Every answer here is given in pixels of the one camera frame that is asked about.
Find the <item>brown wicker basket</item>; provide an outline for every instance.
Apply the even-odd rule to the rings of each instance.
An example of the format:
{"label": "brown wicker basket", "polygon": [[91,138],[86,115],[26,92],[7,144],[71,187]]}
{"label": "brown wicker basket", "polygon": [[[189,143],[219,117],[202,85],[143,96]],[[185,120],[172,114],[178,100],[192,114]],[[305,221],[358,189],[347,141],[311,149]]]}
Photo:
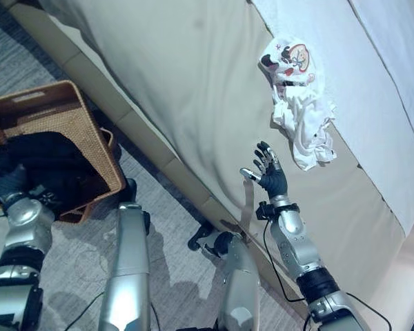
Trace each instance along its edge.
{"label": "brown wicker basket", "polygon": [[[121,170],[73,82],[60,81],[0,97],[0,145],[10,137],[45,131],[60,132],[69,138],[101,178],[100,182],[89,183],[88,190],[84,187],[86,198],[77,202],[74,210],[63,213],[60,221],[84,220],[94,202],[124,188]],[[111,141],[111,133],[106,134]]]}

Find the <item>white cloth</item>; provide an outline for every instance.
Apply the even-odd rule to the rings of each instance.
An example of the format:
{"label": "white cloth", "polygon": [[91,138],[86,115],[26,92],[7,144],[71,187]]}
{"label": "white cloth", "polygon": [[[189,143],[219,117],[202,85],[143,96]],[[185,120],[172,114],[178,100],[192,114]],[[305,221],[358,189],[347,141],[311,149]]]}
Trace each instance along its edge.
{"label": "white cloth", "polygon": [[332,161],[336,153],[325,129],[334,119],[334,107],[322,100],[325,76],[315,52],[297,38],[277,36],[260,62],[273,85],[273,121],[293,142],[296,164],[308,170],[318,161]]}
{"label": "white cloth", "polygon": [[[414,131],[377,53],[383,45],[371,43],[348,1],[253,3],[273,36],[287,33],[313,44],[325,68],[324,96],[337,104],[335,127],[408,234],[414,224]],[[364,10],[358,8],[363,18]],[[388,63],[387,54],[381,55]]]}

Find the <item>carpet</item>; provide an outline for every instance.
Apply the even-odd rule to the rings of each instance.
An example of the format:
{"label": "carpet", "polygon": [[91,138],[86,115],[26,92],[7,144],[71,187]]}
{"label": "carpet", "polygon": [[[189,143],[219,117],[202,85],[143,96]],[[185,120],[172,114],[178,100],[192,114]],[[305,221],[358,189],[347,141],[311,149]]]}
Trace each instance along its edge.
{"label": "carpet", "polygon": [[[67,76],[0,5],[0,96],[62,79]],[[114,132],[120,166],[137,182],[138,202],[151,215],[150,295],[161,329],[211,327],[225,290],[224,261],[186,245],[206,220],[91,100],[88,104],[99,125]],[[41,273],[39,330],[63,330],[104,290],[115,251],[116,206],[116,197],[108,198],[83,223],[53,225],[53,245]],[[0,253],[7,230],[6,219],[1,219]],[[260,330],[302,329],[303,320],[265,281],[259,294]],[[101,298],[71,330],[96,330],[100,307]],[[157,330],[153,315],[151,321],[152,330]]]}

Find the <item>mattress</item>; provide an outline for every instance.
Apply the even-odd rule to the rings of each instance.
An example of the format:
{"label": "mattress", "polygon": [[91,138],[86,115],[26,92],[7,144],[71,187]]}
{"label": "mattress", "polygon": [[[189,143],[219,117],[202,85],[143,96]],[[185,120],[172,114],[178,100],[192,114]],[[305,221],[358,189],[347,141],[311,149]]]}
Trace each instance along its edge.
{"label": "mattress", "polygon": [[[334,127],[329,130],[335,162],[308,172],[295,165],[288,139],[270,122],[270,86],[257,60],[272,37],[252,5],[154,0],[118,1],[107,8],[102,0],[41,2],[260,246],[265,223],[254,211],[267,196],[239,168],[251,166],[258,141],[271,144],[290,199],[301,207],[331,272],[345,290],[371,297],[404,231]],[[359,98],[351,101],[368,107]],[[278,257],[271,239],[269,246]]]}
{"label": "mattress", "polygon": [[322,59],[335,126],[407,235],[414,224],[414,3],[254,2],[275,36],[295,35]]}

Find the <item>black cloth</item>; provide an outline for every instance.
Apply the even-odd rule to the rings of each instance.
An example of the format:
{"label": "black cloth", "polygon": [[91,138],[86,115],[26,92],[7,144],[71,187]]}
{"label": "black cloth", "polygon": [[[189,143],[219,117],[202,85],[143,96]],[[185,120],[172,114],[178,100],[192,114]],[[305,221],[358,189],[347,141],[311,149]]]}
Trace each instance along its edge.
{"label": "black cloth", "polygon": [[[99,176],[76,145],[58,132],[15,136],[0,146],[0,177],[20,165],[26,170],[26,183],[20,188],[56,214],[79,205],[83,183]],[[0,195],[10,193],[2,187]]]}

